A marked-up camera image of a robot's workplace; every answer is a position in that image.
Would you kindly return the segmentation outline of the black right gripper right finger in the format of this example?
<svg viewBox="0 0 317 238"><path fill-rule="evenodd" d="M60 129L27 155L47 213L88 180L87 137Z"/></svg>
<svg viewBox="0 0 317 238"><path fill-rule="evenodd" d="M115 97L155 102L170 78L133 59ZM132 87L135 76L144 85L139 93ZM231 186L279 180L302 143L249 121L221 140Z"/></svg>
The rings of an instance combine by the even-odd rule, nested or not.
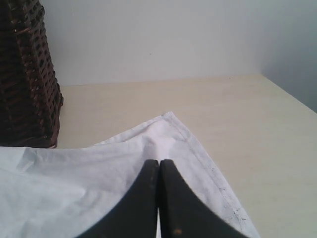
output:
<svg viewBox="0 0 317 238"><path fill-rule="evenodd" d="M159 165L158 210L162 238L241 238L191 190L172 160Z"/></svg>

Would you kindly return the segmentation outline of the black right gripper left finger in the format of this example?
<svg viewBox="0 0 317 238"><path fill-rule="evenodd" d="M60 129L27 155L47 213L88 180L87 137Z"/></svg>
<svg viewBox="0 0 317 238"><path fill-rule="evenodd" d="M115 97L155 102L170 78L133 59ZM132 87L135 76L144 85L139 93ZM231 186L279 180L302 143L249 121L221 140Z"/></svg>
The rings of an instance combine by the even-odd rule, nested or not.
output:
<svg viewBox="0 0 317 238"><path fill-rule="evenodd" d="M81 238L155 238L159 164L146 160L122 199Z"/></svg>

